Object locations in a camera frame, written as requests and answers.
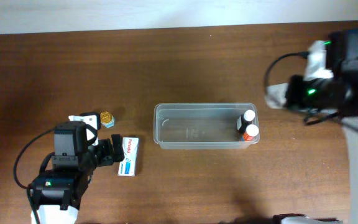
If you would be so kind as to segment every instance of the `white wall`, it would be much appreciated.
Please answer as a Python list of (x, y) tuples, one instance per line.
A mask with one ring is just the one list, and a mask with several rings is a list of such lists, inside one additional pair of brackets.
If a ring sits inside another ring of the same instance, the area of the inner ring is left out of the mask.
[(0, 34), (358, 20), (358, 0), (0, 0)]

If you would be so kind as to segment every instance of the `brown wooden surface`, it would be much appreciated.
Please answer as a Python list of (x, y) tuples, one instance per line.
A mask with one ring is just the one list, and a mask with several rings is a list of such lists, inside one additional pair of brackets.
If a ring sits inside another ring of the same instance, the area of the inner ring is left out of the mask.
[[(217, 223), (238, 217), (306, 213), (348, 219), (349, 163), (341, 128), (304, 127), (269, 109), (262, 75), (273, 59), (303, 51), (358, 22), (0, 35), (0, 223), (30, 223), (24, 190), (12, 178), (33, 137), (85, 111), (110, 111), (111, 134), (140, 138), (136, 177), (117, 164), (98, 168), (77, 223)], [(272, 83), (303, 73), (305, 62), (278, 64)], [(258, 144), (246, 150), (168, 151), (153, 140), (158, 103), (251, 102)], [(52, 135), (18, 167), (32, 181)]]

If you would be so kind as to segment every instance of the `white box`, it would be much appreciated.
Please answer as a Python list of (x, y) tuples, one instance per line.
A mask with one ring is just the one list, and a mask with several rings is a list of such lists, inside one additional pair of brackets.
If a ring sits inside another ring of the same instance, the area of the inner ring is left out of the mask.
[(124, 160), (119, 163), (118, 175), (121, 176), (135, 176), (136, 155), (139, 147), (139, 138), (122, 139), (122, 148), (124, 150)]

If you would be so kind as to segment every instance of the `gold lid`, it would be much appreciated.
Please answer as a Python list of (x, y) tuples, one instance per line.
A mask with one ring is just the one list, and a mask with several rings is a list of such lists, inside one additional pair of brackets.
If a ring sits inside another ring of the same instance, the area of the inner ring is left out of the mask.
[(111, 122), (111, 120), (112, 120), (111, 113), (105, 111), (100, 114), (100, 122), (102, 122), (103, 124), (108, 124)]

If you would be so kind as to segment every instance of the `green led indicator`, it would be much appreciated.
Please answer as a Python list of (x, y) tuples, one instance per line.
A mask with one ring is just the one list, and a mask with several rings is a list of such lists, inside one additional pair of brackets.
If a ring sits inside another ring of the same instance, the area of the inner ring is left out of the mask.
[(309, 94), (309, 95), (312, 95), (312, 94), (315, 93), (315, 92), (316, 92), (315, 89), (310, 89), (310, 90), (308, 90), (308, 94)]

